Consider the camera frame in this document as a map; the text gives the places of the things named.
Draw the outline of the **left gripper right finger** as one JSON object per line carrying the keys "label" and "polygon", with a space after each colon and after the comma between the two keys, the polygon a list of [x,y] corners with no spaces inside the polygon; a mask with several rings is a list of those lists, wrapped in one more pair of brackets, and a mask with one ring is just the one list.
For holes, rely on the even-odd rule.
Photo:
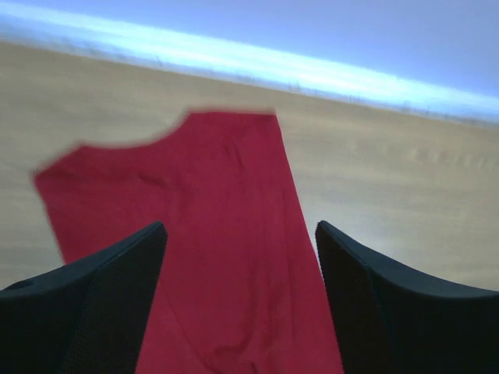
{"label": "left gripper right finger", "polygon": [[326,221],[320,269],[346,373],[496,373],[498,293],[423,273]]}

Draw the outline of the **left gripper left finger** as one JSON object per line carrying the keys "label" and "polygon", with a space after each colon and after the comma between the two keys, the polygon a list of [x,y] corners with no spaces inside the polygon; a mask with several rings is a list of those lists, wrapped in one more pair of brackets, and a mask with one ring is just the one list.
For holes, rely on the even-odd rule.
{"label": "left gripper left finger", "polygon": [[1,291],[3,373],[133,373],[167,243],[154,222]]}

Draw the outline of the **dark red t-shirt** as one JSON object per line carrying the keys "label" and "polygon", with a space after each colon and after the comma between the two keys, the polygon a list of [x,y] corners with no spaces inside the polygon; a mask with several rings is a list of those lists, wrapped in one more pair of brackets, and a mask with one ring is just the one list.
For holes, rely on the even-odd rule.
{"label": "dark red t-shirt", "polygon": [[192,112],[152,143],[81,146],[34,184],[68,263],[165,226],[137,372],[342,372],[275,114]]}

